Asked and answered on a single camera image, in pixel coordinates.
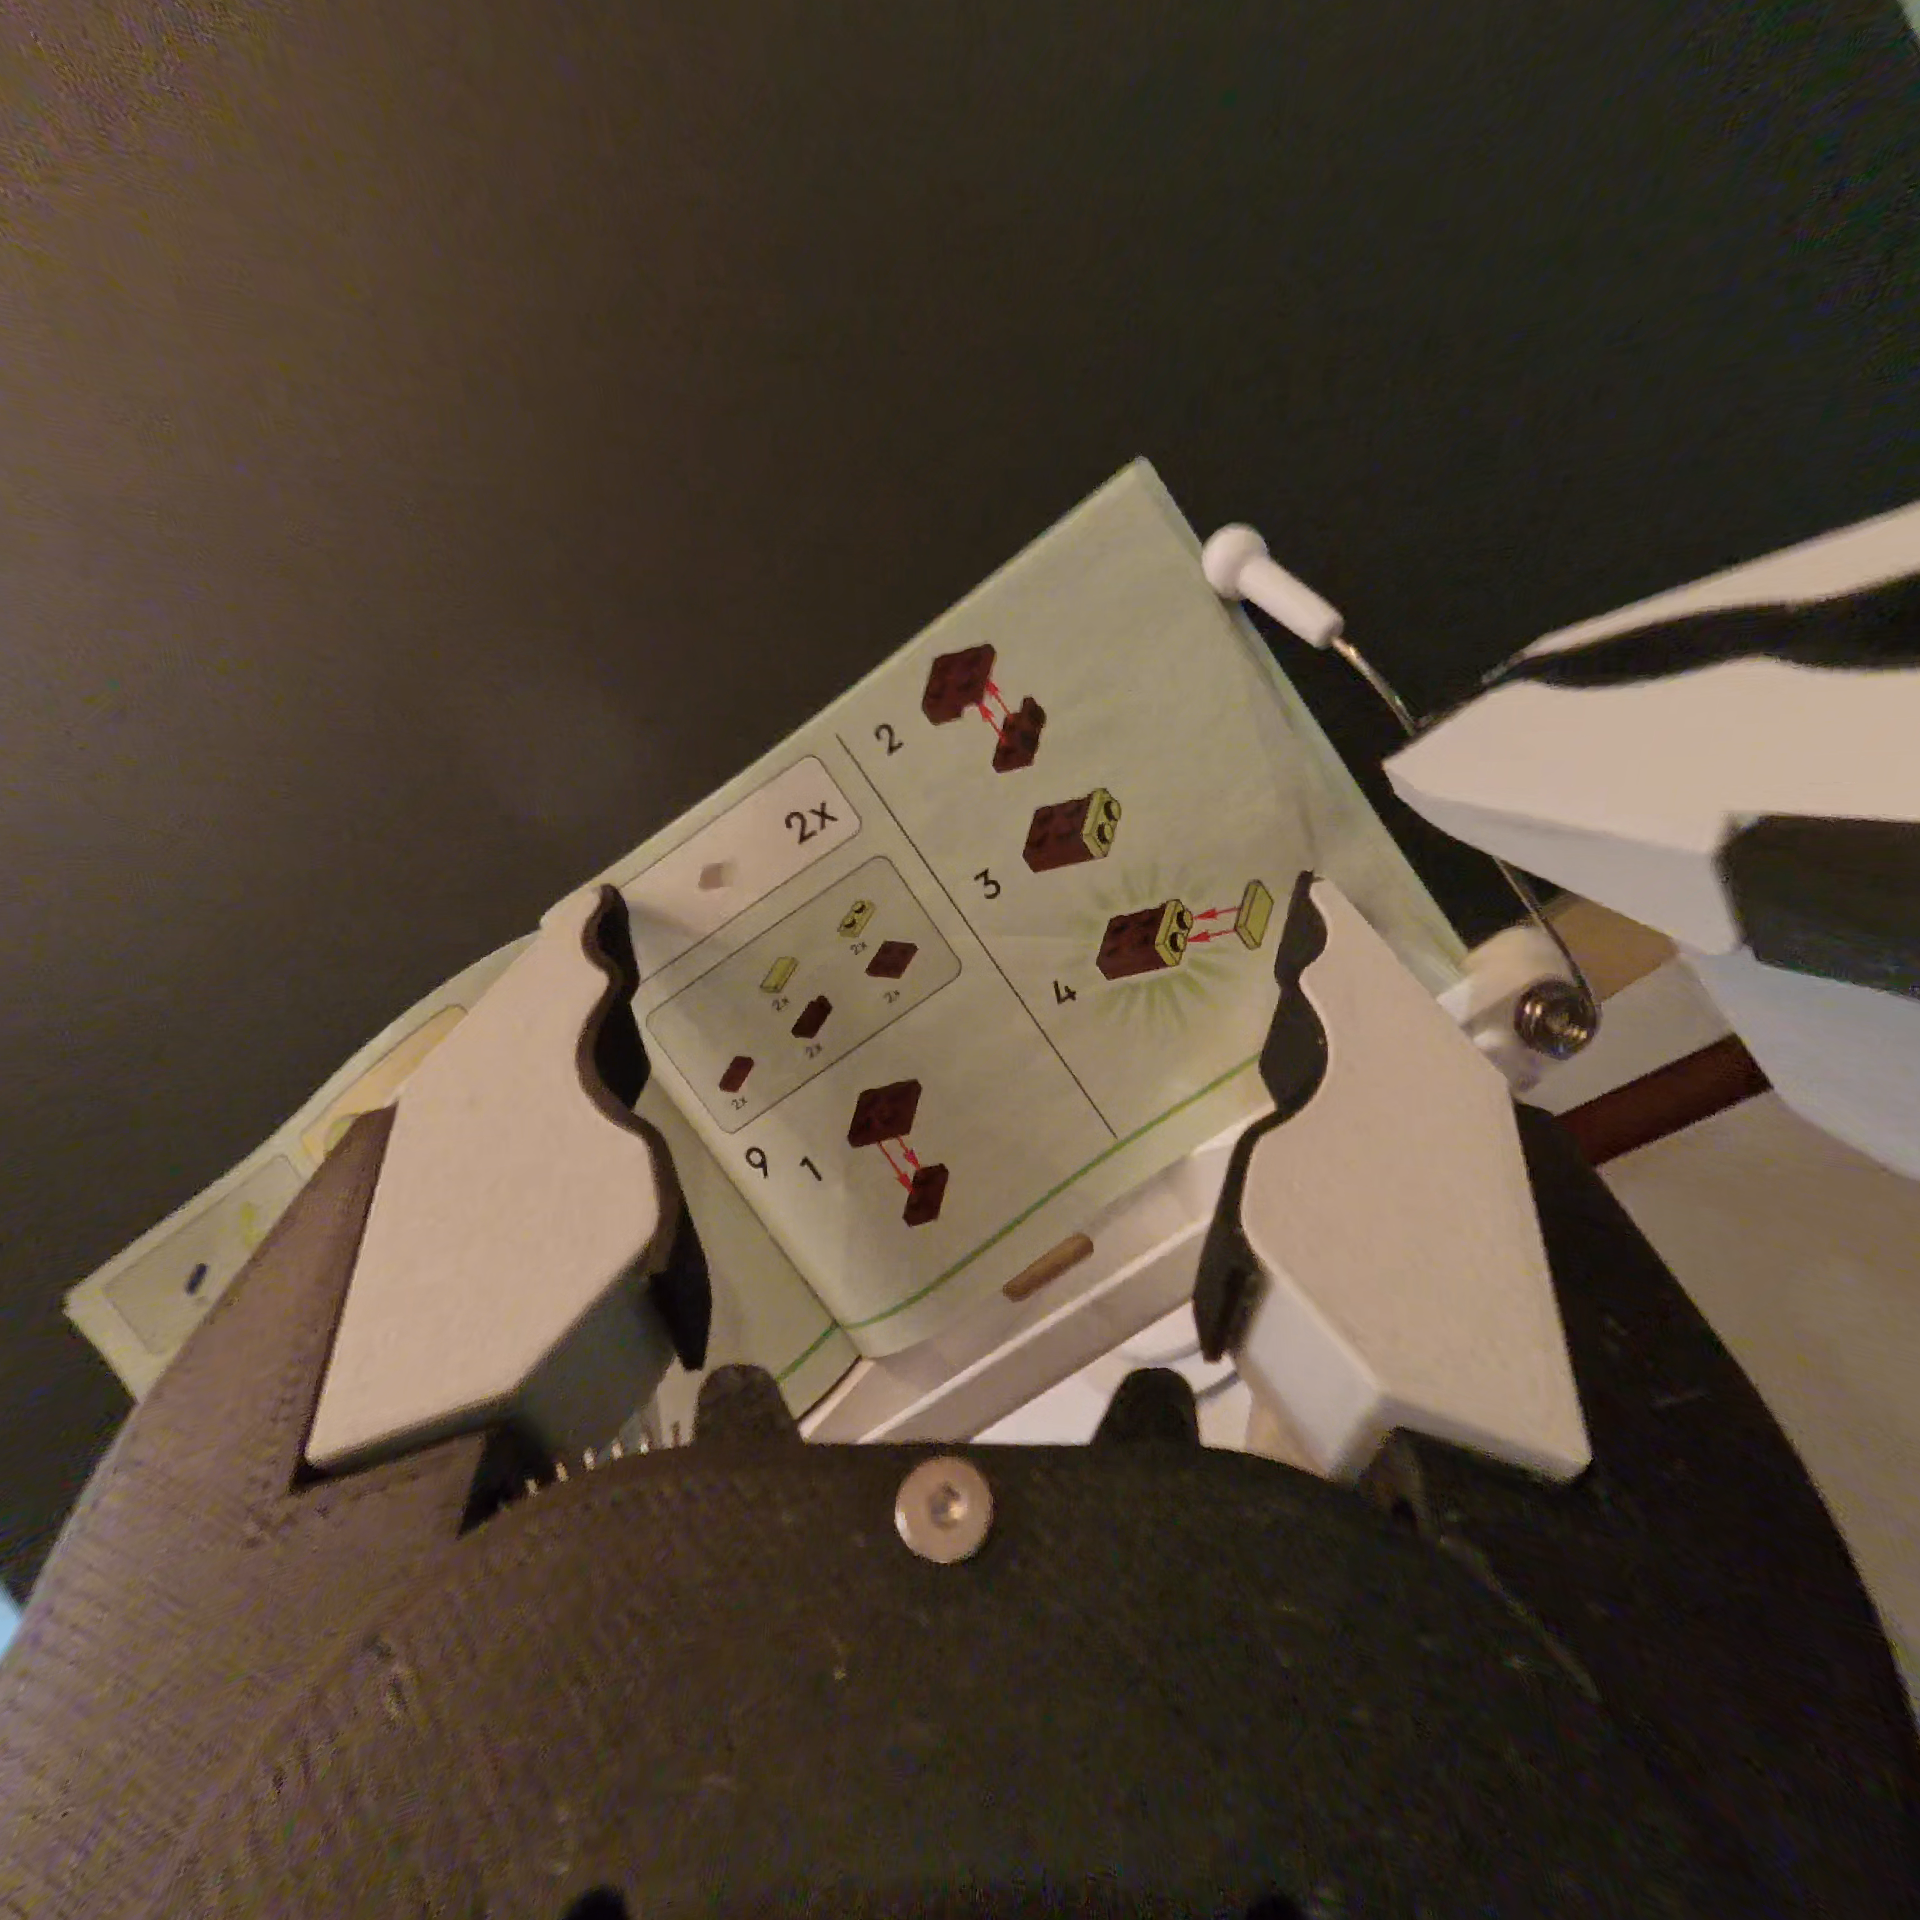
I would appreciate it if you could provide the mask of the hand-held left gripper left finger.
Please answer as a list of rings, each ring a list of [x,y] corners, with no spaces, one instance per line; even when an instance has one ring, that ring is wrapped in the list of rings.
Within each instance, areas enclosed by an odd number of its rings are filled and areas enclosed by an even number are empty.
[[[545,1458],[638,1447],[707,1355],[707,1256],[638,1114],[629,905],[608,881],[539,934],[393,1101],[305,1459],[354,1471],[505,1426]]]

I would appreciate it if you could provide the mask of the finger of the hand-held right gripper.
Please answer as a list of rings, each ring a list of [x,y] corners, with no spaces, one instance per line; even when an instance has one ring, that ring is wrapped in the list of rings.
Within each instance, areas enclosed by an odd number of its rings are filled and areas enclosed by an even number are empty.
[[[1608,690],[1750,659],[1816,671],[1918,669],[1918,507],[1550,635],[1482,686]]]
[[[1918,994],[1790,970],[1720,853],[1756,822],[1918,822],[1918,671],[1736,659],[1619,688],[1498,688],[1388,760],[1477,852],[1661,929],[1774,1090],[1918,1176]]]

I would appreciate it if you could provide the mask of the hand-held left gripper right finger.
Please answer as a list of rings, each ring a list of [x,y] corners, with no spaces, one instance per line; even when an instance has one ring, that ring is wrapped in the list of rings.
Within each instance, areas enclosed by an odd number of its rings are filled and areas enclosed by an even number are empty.
[[[1192,1286],[1299,1465],[1422,1434],[1547,1483],[1594,1464],[1506,1076],[1327,877],[1303,870]]]

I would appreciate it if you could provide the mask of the white-tipped wire page holder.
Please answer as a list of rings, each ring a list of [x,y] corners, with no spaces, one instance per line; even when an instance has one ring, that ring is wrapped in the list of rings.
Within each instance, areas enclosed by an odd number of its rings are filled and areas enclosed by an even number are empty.
[[[1423,732],[1423,722],[1344,635],[1344,618],[1279,566],[1255,528],[1216,530],[1200,546],[1200,571],[1224,602],[1255,605],[1313,650],[1340,656],[1392,714],[1405,738]],[[1524,1090],[1547,1066],[1571,1063],[1595,1039],[1601,1004],[1537,889],[1512,862],[1491,862],[1532,929],[1508,928],[1477,946],[1461,986],[1441,1000],[1467,1038]]]

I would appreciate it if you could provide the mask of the green building instruction booklet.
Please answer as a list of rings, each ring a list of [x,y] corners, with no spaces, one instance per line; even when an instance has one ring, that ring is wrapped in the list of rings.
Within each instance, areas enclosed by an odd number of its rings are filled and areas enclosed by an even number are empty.
[[[1467,945],[1148,461],[598,873],[641,1114],[773,1242],[759,1364],[915,1345],[1247,1123],[1296,877]]]

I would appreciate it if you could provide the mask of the white book stand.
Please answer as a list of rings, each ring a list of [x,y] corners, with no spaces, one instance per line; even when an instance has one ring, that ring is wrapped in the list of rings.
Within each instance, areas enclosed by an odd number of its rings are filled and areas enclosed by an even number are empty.
[[[1192,1324],[1200,1247],[1234,1127],[1107,1207],[1085,1234],[1095,1255],[1027,1303],[907,1352],[862,1361],[807,1421],[814,1441],[1044,1441],[1090,1434],[1090,1390],[1118,1361],[1210,1372],[1203,1434],[1299,1465],[1288,1434],[1252,1397],[1233,1358],[1207,1358]]]

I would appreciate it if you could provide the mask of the black flat panel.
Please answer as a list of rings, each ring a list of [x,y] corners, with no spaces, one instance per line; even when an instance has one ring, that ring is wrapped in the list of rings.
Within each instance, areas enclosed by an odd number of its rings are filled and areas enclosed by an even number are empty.
[[[67,1286],[1133,457],[1419,709],[1914,502],[1902,6],[3,6],[18,1595]]]

